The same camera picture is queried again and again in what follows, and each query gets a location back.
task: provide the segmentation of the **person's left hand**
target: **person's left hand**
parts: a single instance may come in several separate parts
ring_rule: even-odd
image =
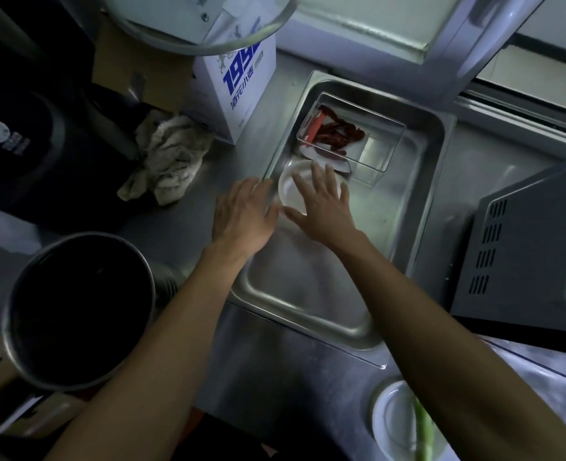
[[[259,251],[272,236],[279,217],[279,205],[266,212],[271,179],[250,177],[236,181],[217,198],[212,226],[213,242],[221,241],[247,259]]]

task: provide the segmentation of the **person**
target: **person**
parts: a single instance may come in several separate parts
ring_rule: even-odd
[[[250,177],[217,199],[212,243],[116,376],[68,426],[46,461],[155,461],[172,456],[209,357],[219,313],[279,212],[338,256],[403,377],[465,460],[566,460],[566,425],[477,336],[406,278],[354,226],[332,167],[294,181],[306,215],[267,200]]]

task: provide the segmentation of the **clear plastic container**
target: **clear plastic container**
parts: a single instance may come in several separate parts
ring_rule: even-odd
[[[332,151],[327,144],[313,141],[321,125],[334,122],[324,114],[320,109],[321,106],[332,109],[339,118],[352,123],[365,133],[362,140],[341,148],[345,152],[344,155]],[[314,160],[321,162],[331,160],[335,170],[340,173],[350,173],[352,178],[372,186],[387,170],[392,153],[405,130],[406,126],[402,123],[322,92],[310,108],[296,137],[304,146],[304,148],[301,146],[300,151],[305,156],[313,158],[310,156],[314,156],[310,149],[313,147],[318,154],[313,158]]]

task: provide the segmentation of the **box with blue text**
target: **box with blue text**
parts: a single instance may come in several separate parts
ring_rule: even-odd
[[[257,32],[270,16],[262,0],[251,0],[240,18],[227,22],[220,16],[210,32],[213,43],[247,37]],[[183,112],[235,144],[247,125],[276,68],[274,36],[238,52],[195,59],[189,96]]]

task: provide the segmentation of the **white plate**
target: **white plate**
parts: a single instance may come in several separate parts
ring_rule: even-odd
[[[309,184],[309,186],[313,187],[313,176],[310,170],[311,164],[312,162],[310,160],[290,163],[287,167],[285,167],[283,173],[281,173],[281,176],[279,177],[279,199],[281,204],[287,207],[293,207],[304,215],[306,215],[304,198],[296,187],[296,183],[293,181],[291,176],[294,173],[298,173],[300,177]],[[340,183],[344,181],[344,178],[338,173],[335,173],[334,175],[336,177],[338,194],[340,195]]]
[[[373,407],[373,435],[381,451],[392,461],[415,459],[415,395],[404,380],[388,386],[379,394]],[[435,426],[432,459],[438,460],[448,442]]]

